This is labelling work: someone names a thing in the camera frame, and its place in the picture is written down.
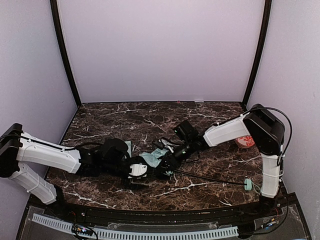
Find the mint green folding umbrella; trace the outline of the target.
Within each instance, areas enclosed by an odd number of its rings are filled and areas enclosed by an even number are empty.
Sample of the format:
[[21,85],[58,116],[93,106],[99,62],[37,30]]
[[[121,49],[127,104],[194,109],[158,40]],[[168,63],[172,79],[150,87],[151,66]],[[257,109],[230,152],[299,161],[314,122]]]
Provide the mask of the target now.
[[[131,150],[131,142],[126,141],[125,146],[127,147],[127,150],[124,152],[125,161],[131,160],[134,162],[134,164],[147,164],[151,167],[150,170],[148,171],[147,177],[155,177],[158,179],[167,179],[167,178],[171,178],[171,176],[174,173],[179,173],[179,174],[187,175],[190,177],[208,180],[211,182],[244,186],[245,191],[253,190],[257,194],[261,193],[261,188],[258,185],[256,185],[255,183],[253,183],[252,180],[249,178],[246,178],[243,183],[240,183],[240,182],[232,182],[232,181],[214,179],[214,178],[210,178],[210,177],[203,176],[203,175],[197,175],[197,174],[193,174],[190,172],[178,170],[178,168],[176,168],[174,170],[169,170],[166,165],[166,162],[165,162],[165,154],[171,153],[171,152],[167,149],[161,150],[161,149],[157,148],[152,153],[143,152],[140,155],[133,157],[132,150]],[[179,147],[174,147],[174,151],[177,151],[179,149],[180,149]],[[188,153],[188,151],[190,149],[185,147],[182,150],[185,150]]]

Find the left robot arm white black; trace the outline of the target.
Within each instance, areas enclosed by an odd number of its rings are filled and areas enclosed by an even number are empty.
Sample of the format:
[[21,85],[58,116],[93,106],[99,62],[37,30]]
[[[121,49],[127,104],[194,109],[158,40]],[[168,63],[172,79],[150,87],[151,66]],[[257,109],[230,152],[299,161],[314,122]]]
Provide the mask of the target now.
[[132,157],[127,143],[118,138],[67,147],[38,139],[14,123],[0,137],[1,178],[16,182],[45,205],[63,204],[61,188],[40,177],[29,163],[82,177],[107,173],[126,181],[146,177],[150,168],[141,156]]

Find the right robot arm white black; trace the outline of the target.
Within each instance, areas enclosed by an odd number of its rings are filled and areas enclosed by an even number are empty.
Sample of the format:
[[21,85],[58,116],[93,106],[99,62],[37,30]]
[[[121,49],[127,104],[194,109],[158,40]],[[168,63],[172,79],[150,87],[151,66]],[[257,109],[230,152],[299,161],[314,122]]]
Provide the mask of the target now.
[[285,125],[273,112],[283,113],[273,107],[255,104],[250,110],[224,122],[215,123],[202,133],[187,120],[183,121],[174,128],[174,132],[183,143],[164,155],[164,168],[173,171],[193,153],[228,141],[237,140],[244,148],[255,145],[262,157],[260,194],[273,199],[279,190],[283,175],[283,158],[290,143],[289,140],[285,140]]

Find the small green circuit board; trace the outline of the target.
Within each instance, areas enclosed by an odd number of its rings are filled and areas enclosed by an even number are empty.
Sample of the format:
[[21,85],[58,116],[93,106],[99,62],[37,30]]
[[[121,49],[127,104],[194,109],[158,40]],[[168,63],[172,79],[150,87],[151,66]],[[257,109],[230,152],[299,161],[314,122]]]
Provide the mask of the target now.
[[84,227],[82,225],[73,224],[71,227],[71,232],[75,234],[76,236],[81,237],[92,237],[94,235],[93,231],[90,230],[87,227]]

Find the red white patterned bowl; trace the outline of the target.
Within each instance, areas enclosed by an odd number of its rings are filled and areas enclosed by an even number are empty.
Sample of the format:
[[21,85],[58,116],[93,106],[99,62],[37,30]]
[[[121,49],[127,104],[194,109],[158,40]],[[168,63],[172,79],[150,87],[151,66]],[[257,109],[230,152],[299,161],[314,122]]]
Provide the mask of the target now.
[[255,142],[250,135],[236,138],[234,141],[237,144],[237,146],[241,149],[248,149],[255,145]]

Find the black front frame rail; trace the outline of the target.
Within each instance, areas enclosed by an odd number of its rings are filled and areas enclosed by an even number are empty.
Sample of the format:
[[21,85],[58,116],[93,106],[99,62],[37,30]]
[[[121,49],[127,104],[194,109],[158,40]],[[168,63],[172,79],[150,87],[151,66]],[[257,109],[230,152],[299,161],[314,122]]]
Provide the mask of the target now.
[[137,211],[101,207],[89,207],[65,203],[65,210],[53,209],[43,204],[35,196],[30,196],[26,210],[40,209],[46,215],[64,221],[86,226],[107,226],[111,223],[142,225],[183,225],[218,222],[219,225],[250,225],[255,220],[275,216],[278,220],[296,220],[303,223],[305,217],[295,193],[280,196],[273,207],[266,202],[252,202],[236,206],[226,206],[199,210],[182,211]]

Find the right black corner post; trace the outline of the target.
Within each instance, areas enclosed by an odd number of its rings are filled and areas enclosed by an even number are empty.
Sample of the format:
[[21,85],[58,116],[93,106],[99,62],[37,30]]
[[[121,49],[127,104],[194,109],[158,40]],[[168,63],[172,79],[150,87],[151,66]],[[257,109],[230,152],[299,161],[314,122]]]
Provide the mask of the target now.
[[241,106],[243,109],[246,109],[248,106],[248,102],[251,97],[255,80],[258,74],[258,70],[259,70],[259,66],[260,66],[260,62],[261,62],[261,58],[262,58],[263,50],[265,46],[265,41],[267,37],[267,31],[268,31],[269,20],[270,20],[271,9],[272,9],[272,2],[273,2],[272,0],[264,1],[263,15],[262,15],[257,47],[256,47],[250,75],[248,78],[247,86],[244,92],[243,99],[241,101]]

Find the black corner post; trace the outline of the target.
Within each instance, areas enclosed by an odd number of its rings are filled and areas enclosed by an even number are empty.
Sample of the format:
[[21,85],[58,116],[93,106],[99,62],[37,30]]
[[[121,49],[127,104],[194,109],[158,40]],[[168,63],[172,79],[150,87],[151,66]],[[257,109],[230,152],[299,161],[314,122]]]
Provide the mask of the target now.
[[263,15],[262,15],[257,47],[256,47],[250,75],[248,78],[247,86],[244,92],[243,99],[241,101],[241,106],[243,109],[246,109],[248,106],[248,102],[251,97],[255,80],[258,74],[258,70],[259,70],[259,66],[260,66],[260,62],[261,62],[261,58],[262,58],[263,50],[265,46],[265,41],[267,37],[267,31],[268,31],[269,20],[270,20],[271,9],[272,9],[272,2],[273,2],[272,0],[264,1]]
[[75,78],[72,73],[72,68],[71,68],[69,56],[67,53],[67,48],[66,48],[65,39],[63,36],[63,29],[62,29],[60,14],[59,14],[58,1],[57,0],[50,0],[49,2],[50,2],[51,15],[52,15],[52,20],[53,20],[55,35],[56,35],[63,67],[65,70],[65,74],[67,77],[67,81],[68,81],[74,102],[75,102],[77,108],[79,108],[82,105],[82,101],[81,101],[80,94],[79,94],[79,91],[76,86]]

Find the left black corner post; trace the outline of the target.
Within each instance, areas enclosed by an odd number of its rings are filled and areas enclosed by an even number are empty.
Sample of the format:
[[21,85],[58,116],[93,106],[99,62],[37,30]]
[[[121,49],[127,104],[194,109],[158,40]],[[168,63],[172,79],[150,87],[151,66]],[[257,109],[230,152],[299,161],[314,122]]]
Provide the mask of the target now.
[[67,77],[67,81],[68,81],[74,102],[75,102],[77,108],[79,108],[82,105],[82,101],[81,101],[80,94],[79,94],[79,91],[76,86],[75,78],[72,73],[72,68],[71,68],[69,56],[67,53],[67,48],[66,48],[65,39],[63,36],[63,29],[62,29],[60,14],[59,14],[58,1],[57,0],[50,0],[49,2],[50,2],[51,15],[52,15],[52,20],[53,20],[55,35],[56,35],[63,67],[65,70],[65,74]]

